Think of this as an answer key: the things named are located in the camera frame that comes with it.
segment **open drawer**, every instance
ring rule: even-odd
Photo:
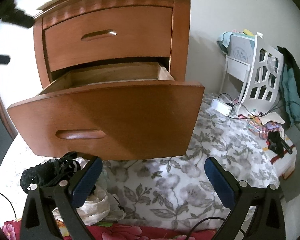
[[[186,153],[203,91],[198,82],[174,81],[158,63],[122,63],[70,71],[8,113],[36,155],[179,156]]]

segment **floral bedsheet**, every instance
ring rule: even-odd
[[[206,94],[186,155],[137,161],[106,161],[108,191],[116,194],[127,216],[120,223],[189,231],[210,216],[226,218],[224,208],[204,173],[213,156],[237,180],[254,187],[279,186],[270,160],[246,128],[245,120],[225,117]],[[250,208],[247,219],[253,214]],[[222,221],[207,220],[197,230],[217,228]]]

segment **blue gripper pad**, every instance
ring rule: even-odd
[[[68,190],[72,196],[71,205],[74,208],[82,207],[101,172],[102,160],[99,157],[93,157],[83,170],[77,171],[70,179]]]
[[[239,193],[239,188],[236,185],[238,181],[229,171],[225,171],[214,157],[206,160],[204,171],[223,206],[232,210]]]

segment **black lace fabric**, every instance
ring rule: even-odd
[[[61,180],[69,180],[81,169],[80,164],[74,160],[75,158],[77,158],[77,152],[68,152],[60,159],[50,159],[23,171],[20,186],[28,194],[31,184],[37,184],[41,188],[53,187]]]

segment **white wall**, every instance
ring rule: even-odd
[[[266,43],[286,47],[300,66],[300,11],[292,0],[191,0],[187,80],[218,91],[225,56],[216,39],[233,29],[263,33]]]
[[[16,0],[17,7],[36,15],[49,0]],[[33,28],[25,29],[0,22],[0,54],[10,55],[8,65],[0,65],[0,95],[6,108],[37,95],[42,86],[36,66]]]

